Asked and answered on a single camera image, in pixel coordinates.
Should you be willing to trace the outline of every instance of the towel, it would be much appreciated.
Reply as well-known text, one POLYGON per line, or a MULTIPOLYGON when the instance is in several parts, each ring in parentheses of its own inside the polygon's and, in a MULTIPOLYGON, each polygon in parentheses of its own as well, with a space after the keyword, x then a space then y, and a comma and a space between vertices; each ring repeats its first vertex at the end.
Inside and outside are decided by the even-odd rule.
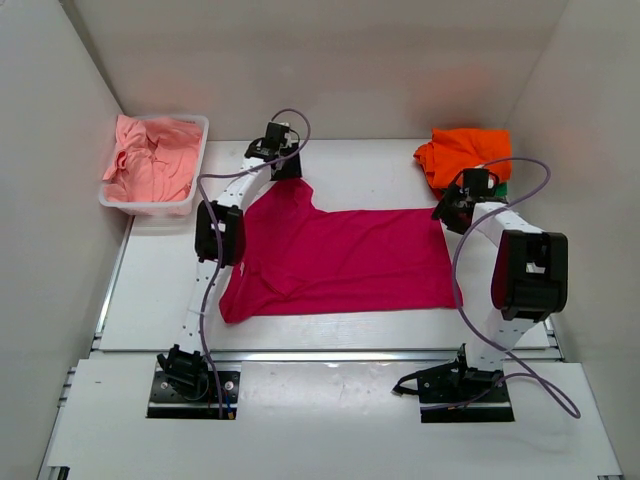
POLYGON ((119 115, 116 154, 103 180, 110 202, 177 202, 189 195, 202 130, 169 117, 119 115))
MULTIPOLYGON (((458 128, 431 132, 431 141, 413 154, 432 189, 446 189, 465 168, 473 168, 489 160, 511 156, 511 141, 506 130, 458 128)), ((511 162, 487 167, 504 183, 511 177, 511 162)))
POLYGON ((451 262, 433 209, 323 212, 302 179, 246 212, 247 247, 222 317, 453 308, 451 262))

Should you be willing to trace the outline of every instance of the salmon pink cloth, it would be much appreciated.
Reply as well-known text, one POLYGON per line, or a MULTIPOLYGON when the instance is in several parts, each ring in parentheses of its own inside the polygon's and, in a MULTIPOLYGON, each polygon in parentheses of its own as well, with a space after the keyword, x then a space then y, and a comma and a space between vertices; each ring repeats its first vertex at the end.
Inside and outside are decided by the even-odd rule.
POLYGON ((169 117, 119 115, 116 154, 104 174, 110 202, 179 202, 191 191, 202 130, 169 117))
POLYGON ((454 308, 433 209, 323 212, 301 179, 246 212, 247 247, 220 299, 227 323, 255 315, 454 308))

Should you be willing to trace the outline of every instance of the crimson cloth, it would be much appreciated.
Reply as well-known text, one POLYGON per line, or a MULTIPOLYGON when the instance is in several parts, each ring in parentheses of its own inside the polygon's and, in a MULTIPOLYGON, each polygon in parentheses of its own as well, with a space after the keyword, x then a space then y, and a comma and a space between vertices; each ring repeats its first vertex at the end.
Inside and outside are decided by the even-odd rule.
POLYGON ((247 246, 222 317, 454 308, 451 262, 433 209, 323 212, 301 179, 246 212, 247 246))

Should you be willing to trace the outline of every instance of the gray wall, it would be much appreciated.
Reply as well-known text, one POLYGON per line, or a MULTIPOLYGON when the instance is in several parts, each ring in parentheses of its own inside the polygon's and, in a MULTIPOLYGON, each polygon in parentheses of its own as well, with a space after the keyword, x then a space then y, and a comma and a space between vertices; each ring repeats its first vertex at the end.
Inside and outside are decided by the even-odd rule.
MULTIPOLYGON (((569 237, 569 302, 557 326, 571 359, 584 362, 622 469, 635 480, 640 479, 639 46, 636 0, 572 0, 508 123, 516 150, 553 169, 551 185, 523 211, 569 237)), ((525 168, 515 175, 535 176, 525 168)))
POLYGON ((315 138, 501 126, 566 0, 66 0, 128 114, 248 139, 282 106, 315 138))
POLYGON ((55 0, 0 1, 0 478, 35 478, 124 218, 98 181, 119 109, 55 0))

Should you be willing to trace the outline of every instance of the white plastic container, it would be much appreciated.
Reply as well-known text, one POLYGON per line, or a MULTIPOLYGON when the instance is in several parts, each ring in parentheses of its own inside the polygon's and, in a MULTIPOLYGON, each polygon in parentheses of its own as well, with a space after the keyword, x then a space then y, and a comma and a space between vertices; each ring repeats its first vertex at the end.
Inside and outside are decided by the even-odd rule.
POLYGON ((191 181, 191 190, 189 192, 189 196, 179 202, 110 202, 104 197, 104 186, 107 185, 108 182, 102 182, 100 184, 98 199, 100 200, 100 203, 105 207, 119 208, 129 215, 189 215, 189 213, 191 213, 191 209, 193 207, 193 198, 195 197, 197 190, 196 178, 198 177, 198 175, 200 175, 200 169, 202 168, 202 159, 204 157, 204 149, 207 143, 209 119, 207 117, 203 117, 202 115, 185 114, 142 115, 134 118, 148 120, 150 118, 158 117, 171 117, 182 122, 194 123, 202 129, 200 155, 198 156, 198 162, 196 163, 193 180, 191 181))

